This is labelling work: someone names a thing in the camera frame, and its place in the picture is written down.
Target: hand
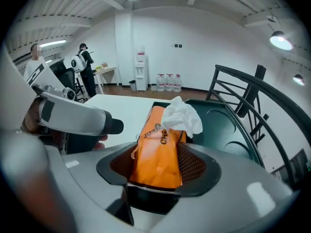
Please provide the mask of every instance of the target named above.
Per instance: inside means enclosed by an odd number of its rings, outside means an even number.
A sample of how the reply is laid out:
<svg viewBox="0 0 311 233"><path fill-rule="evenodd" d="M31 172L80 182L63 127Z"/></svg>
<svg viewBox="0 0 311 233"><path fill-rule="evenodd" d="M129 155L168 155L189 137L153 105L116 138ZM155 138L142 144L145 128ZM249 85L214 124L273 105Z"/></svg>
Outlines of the hand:
<svg viewBox="0 0 311 233"><path fill-rule="evenodd" d="M99 138L99 141L105 141L108 139L108 136L107 135L104 135L104 136L101 136L101 138ZM93 150L102 150L105 148L105 145L104 143L101 143L101 142L98 142L95 144L95 147Z"/></svg>
<svg viewBox="0 0 311 233"><path fill-rule="evenodd" d="M39 125L39 106L42 101L42 98L36 98L30 106L22 124L22 128L25 132L31 134L41 133L43 127Z"/></svg>

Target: fluorescent light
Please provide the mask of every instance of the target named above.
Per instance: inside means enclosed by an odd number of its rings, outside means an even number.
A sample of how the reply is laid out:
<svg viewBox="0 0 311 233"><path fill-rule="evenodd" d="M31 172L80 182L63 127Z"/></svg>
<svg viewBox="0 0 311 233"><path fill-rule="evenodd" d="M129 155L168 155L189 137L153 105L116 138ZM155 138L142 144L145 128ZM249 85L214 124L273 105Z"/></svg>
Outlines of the fluorescent light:
<svg viewBox="0 0 311 233"><path fill-rule="evenodd" d="M47 46L51 46L51 45L55 45L55 44L61 44L61 43L65 43L66 40L62 40L62 41L53 41L53 42L49 42L49 43L45 43L40 45L40 47L47 47Z"/></svg>
<svg viewBox="0 0 311 233"><path fill-rule="evenodd" d="M286 39L285 34L282 31L275 31L270 38L270 42L279 49L293 49L292 44Z"/></svg>

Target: white tissue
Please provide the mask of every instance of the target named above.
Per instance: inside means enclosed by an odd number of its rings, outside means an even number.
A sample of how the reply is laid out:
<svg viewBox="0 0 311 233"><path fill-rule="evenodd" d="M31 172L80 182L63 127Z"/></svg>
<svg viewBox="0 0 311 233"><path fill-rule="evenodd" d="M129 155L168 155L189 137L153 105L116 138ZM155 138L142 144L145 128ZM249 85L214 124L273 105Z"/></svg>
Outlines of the white tissue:
<svg viewBox="0 0 311 233"><path fill-rule="evenodd" d="M165 108L161 126L166 130L183 130L190 138L193 134L203 131L199 115L191 105L184 103L181 97L172 99L171 104Z"/></svg>

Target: white shirt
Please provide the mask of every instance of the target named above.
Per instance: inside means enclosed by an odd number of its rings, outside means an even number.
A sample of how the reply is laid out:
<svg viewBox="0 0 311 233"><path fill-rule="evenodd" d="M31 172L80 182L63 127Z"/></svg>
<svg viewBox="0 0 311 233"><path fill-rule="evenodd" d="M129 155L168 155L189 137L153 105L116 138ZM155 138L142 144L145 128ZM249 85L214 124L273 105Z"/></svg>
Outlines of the white shirt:
<svg viewBox="0 0 311 233"><path fill-rule="evenodd" d="M38 68L40 64L43 63L45 64L45 60L42 56L39 56L37 60L30 60L25 68L24 81L27 81L30 75Z"/></svg>

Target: black clothing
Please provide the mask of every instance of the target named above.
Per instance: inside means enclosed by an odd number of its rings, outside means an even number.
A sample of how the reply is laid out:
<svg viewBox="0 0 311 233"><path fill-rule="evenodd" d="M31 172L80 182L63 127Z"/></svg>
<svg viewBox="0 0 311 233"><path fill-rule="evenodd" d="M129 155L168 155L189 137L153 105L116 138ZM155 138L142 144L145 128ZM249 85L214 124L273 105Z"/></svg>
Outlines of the black clothing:
<svg viewBox="0 0 311 233"><path fill-rule="evenodd" d="M84 86L86 88L86 91L90 97L93 97L96 95L95 90L95 81L93 76L93 71L91 68L91 63L93 63L93 60L91 56L89 55L88 51L84 51L82 54L83 58L86 61L86 68L80 73L82 81L84 83Z"/></svg>

